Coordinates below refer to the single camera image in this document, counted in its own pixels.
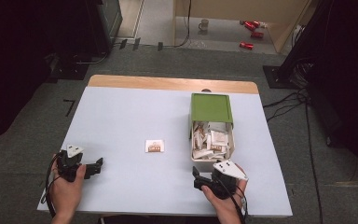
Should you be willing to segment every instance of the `gray floor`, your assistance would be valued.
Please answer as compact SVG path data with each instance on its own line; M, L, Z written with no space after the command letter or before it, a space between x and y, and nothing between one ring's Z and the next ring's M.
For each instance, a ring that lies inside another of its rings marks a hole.
M91 65L83 81L60 80L57 84L43 84L10 129L0 136L0 223L49 223L47 213L36 211L46 169L51 155L62 145L90 76L110 74L253 81L265 105L292 92L270 89L262 70L262 65L280 65L284 59L282 55L252 52L157 51L155 47L140 47L138 50L127 47L114 49L104 61ZM76 106L68 117L66 113L70 103L64 99L76 100ZM266 109L266 117L269 118L274 110ZM346 148L327 147L323 128L313 108L308 110L324 223L358 223L358 159ZM272 119L268 126L294 215L286 218L249 217L248 223L319 223L305 107L297 107L287 115ZM76 214L73 223L94 223L97 216ZM159 223L183 222L182 217L159 218Z

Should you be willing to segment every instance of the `small card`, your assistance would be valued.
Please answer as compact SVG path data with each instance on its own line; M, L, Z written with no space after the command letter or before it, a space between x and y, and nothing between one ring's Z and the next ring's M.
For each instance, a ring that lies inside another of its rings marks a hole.
M146 140L145 152L163 152L164 140Z

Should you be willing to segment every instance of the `green box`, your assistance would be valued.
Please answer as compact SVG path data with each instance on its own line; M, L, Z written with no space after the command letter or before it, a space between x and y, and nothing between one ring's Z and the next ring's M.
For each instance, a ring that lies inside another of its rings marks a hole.
M228 95L191 94L191 119L233 124Z
M230 151L225 156L225 159L228 160L235 149L234 134L232 132L234 121L231 114L229 96L212 93L192 93L189 114L189 137L192 141L191 151L194 148L194 140L192 139L194 132L193 125L197 121L224 122L226 124ZM191 156L191 159L193 161L216 162L216 159L201 160L194 159L193 156Z

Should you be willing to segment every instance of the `box lid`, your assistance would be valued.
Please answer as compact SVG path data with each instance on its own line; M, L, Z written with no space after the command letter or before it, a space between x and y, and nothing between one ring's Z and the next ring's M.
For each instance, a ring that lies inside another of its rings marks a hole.
M191 119L233 124L228 95L192 93Z

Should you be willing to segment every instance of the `black cable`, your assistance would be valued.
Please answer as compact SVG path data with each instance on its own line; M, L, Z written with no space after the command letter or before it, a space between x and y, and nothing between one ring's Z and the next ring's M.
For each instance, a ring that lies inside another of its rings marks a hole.
M48 172L46 173L46 180L45 180L45 195L42 197L41 199L41 203L47 203L48 204L48 210L51 214L52 217L55 217L56 213L55 213L55 210L54 210L54 207L52 205L52 202L51 202L51 198L50 198L50 193L49 193L49 190L50 190L50 187L51 185L54 183L54 181L56 181L58 178L60 178L60 176L54 178L51 183L49 183L49 178L50 178L50 174L51 174L51 168L53 166L53 163L57 160L57 158L61 155L62 153L59 152L57 153L53 159L51 160L50 162L50 165L48 166Z
M165 46L165 48L180 48L182 47L185 43L187 43L188 39L190 39L190 14L191 14L191 0L190 3L188 4L188 12L187 12L187 36L185 38L185 40L182 42L182 44L180 45L176 45L176 46Z
M277 109L277 110L275 111L274 115L273 115L272 117L270 117L269 119L267 119L267 122L269 122L271 119L275 119L275 118L277 118L277 117L279 117L279 116L282 116L282 115L288 113L288 112L291 111L292 109L294 109L294 108L296 108L296 107L298 107L299 105L302 105L302 104L304 104L304 103L299 103L299 104L296 104L296 105L286 105L286 106L283 106L283 107ZM284 109L284 108L286 108L286 107L292 107L292 108L286 110L285 112L283 112L283 113L281 113L281 114L277 114L277 115L276 115L276 113L277 113L279 110Z
M313 174L313 179L315 181L316 196L318 198L319 220L320 220L321 224L323 224L324 223L324 217L323 217L323 212L322 212L321 195L319 193L318 177L316 176L315 163L314 163L314 160L313 160L313 153L312 153L312 143L310 141L310 118L308 116L308 103L305 103L305 115L306 115L306 118L307 118L308 145L310 147L310 164L312 166L312 174Z
M240 206L237 204L237 202L235 201L234 197L232 196L231 192L226 188L225 184L220 180L219 177L217 177L216 175L213 175L213 177L217 180L217 182L219 182L219 184L226 190L226 192L228 193L229 197L231 198L231 201L234 202L234 205L235 205L235 209L237 210L237 214L238 214L238 217L240 218L240 222L241 224L245 224L245 217L242 215L242 211L241 211L241 208Z
M235 187L237 187L237 189L242 193L242 196L245 197L245 192L243 192L243 190L241 190L240 187L238 187L238 185Z
M98 60L98 61L89 62L89 63L76 63L76 64L96 64L96 63L100 63L101 61L103 61L103 60L106 58L107 54L108 54L108 53L105 53L104 56L103 56L100 60Z
M287 98L289 98L290 96L292 95L296 95L296 99L300 102L299 104L296 104L296 105L285 105L281 108L278 108L277 110L275 110L274 114L272 117L270 117L269 119L267 119L267 122L269 122L271 119L274 119L274 118L277 118L281 115L284 115L286 114L287 112L291 111L292 109L298 107L299 105L302 105L304 103L307 102L307 96L305 96L304 94L301 93L301 91L305 90L304 88L303 89L300 89L298 90L297 92L292 92L290 93L289 95L287 95L286 97L284 97L283 99L281 99L280 101L278 102L275 102L275 103L272 103L272 104L269 104L269 105L266 105L267 106L270 106L270 105L278 105L280 104L281 102L283 101L287 101ZM282 110L282 109L285 109L286 107L291 107L290 109L286 110L285 112L281 113L281 114L277 114L278 111Z
M283 99L281 99L280 101L271 103L271 104L269 104L269 105L263 105L263 108L266 108L266 107L269 107L269 106L278 105L278 104L280 104L280 103L282 103L282 102L284 102L284 101L287 101L287 100L286 100L287 98L289 98L289 97L291 97L292 95L295 95L295 94L296 94L296 92L292 92L292 93L290 93L289 95L285 96L285 97L284 97Z

